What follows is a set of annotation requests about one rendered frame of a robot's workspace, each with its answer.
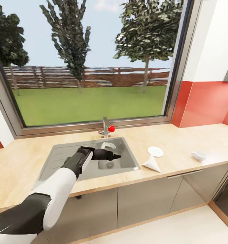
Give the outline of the coffee cup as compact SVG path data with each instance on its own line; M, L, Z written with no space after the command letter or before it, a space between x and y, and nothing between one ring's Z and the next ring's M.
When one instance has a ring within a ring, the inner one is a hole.
M202 152L202 151L192 152L191 156L200 162L204 161L207 158L207 154L205 152Z

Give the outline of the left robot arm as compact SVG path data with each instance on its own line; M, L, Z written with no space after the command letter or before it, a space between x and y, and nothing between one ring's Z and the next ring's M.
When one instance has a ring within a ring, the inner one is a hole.
M82 145L21 204L0 212L0 244L30 244L40 232L50 230L57 222L79 174L90 160L121 158L108 148L115 149L116 146L108 142L104 142L101 149Z

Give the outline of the saucer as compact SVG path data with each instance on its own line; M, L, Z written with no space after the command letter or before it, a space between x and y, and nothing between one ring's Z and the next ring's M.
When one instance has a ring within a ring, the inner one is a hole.
M152 153L152 155L155 156L155 157L161 157L164 154L163 151L160 148L157 148L157 147L154 147L154 146L149 147L148 148L148 152L150 154Z

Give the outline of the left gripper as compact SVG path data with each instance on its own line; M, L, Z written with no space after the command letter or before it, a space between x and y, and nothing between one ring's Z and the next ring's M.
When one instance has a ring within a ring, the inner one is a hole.
M112 161L113 159L121 158L120 155L114 154L112 151L98 149L100 151L100 157L97 160L109 160Z

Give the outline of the paper coffee filter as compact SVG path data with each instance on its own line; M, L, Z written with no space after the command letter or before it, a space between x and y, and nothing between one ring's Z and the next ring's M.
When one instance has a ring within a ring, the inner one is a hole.
M155 158L152 155L152 153L151 153L150 159L146 163L144 163L142 165L162 173L161 170L159 169L159 167L158 167L158 165L157 165L157 163L155 161Z

